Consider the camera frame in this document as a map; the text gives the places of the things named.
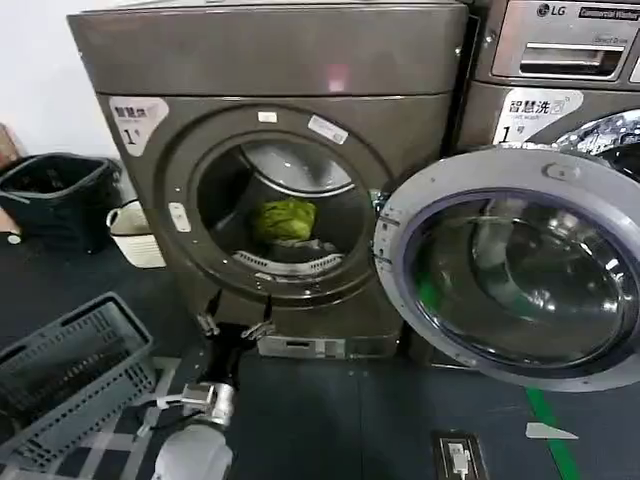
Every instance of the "lg logo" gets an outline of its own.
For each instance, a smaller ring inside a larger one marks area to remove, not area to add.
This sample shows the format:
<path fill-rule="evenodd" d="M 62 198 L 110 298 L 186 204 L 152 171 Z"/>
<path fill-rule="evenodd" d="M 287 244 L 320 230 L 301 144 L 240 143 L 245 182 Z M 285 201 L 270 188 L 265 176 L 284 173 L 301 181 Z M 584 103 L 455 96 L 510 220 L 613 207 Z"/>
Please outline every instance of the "lg logo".
<path fill-rule="evenodd" d="M 538 6 L 538 16 L 539 17 L 546 17 L 547 15 L 551 14 L 551 15 L 555 15 L 555 16 L 562 16 L 567 12 L 567 7 L 558 7 L 558 6 L 553 6 L 551 7 L 548 3 L 541 3 Z"/>

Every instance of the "green towel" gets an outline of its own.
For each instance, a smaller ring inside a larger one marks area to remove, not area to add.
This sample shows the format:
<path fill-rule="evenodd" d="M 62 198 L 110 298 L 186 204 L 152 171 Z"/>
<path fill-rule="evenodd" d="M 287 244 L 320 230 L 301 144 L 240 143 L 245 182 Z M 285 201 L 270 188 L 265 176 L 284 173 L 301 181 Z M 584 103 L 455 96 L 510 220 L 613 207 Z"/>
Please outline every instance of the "green towel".
<path fill-rule="evenodd" d="M 267 202 L 255 218 L 254 234 L 264 243 L 274 241 L 305 241 L 311 237 L 316 219 L 316 206 L 311 202 L 288 198 Z"/>
<path fill-rule="evenodd" d="M 440 294 L 436 286 L 429 281 L 429 275 L 420 272 L 416 274 L 415 282 L 422 304 L 430 310 L 437 311 L 440 306 Z"/>

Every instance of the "white wall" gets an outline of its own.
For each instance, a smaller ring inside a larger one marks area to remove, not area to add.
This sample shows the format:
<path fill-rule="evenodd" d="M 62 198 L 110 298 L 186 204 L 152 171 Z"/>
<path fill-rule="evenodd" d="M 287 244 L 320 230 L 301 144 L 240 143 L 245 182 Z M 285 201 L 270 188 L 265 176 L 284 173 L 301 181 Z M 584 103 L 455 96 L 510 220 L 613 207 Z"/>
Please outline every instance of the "white wall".
<path fill-rule="evenodd" d="M 118 156 L 65 18 L 117 3 L 0 1 L 0 122 L 25 153 Z"/>

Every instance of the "washing machine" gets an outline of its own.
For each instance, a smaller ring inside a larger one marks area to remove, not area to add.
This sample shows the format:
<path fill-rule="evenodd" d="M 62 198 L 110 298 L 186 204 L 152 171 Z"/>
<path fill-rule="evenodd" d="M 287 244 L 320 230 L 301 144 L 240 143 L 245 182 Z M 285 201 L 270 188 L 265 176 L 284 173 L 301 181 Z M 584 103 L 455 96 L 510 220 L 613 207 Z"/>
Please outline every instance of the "washing machine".
<path fill-rule="evenodd" d="M 376 214 L 439 156 L 466 19 L 450 0 L 165 1 L 69 17 L 206 333 L 268 321 L 264 355 L 395 352 L 402 317 L 375 273 Z M 274 206 L 290 213 L 280 236 L 261 227 Z"/>
<path fill-rule="evenodd" d="M 481 4 L 457 148 L 529 141 L 600 154 L 636 143 L 634 3 Z"/>
<path fill-rule="evenodd" d="M 467 153 L 391 197 L 383 284 L 418 355 L 543 389 L 634 382 L 640 7 L 493 0 L 472 17 L 449 148 Z"/>

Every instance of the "white basket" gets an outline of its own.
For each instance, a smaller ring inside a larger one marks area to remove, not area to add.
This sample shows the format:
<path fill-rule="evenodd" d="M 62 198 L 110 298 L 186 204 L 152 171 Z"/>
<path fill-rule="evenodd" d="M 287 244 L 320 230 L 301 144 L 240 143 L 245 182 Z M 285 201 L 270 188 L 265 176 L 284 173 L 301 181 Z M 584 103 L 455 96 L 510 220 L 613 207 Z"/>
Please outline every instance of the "white basket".
<path fill-rule="evenodd" d="M 107 215 L 107 227 L 131 265 L 138 268 L 166 266 L 139 201 L 111 210 Z"/>

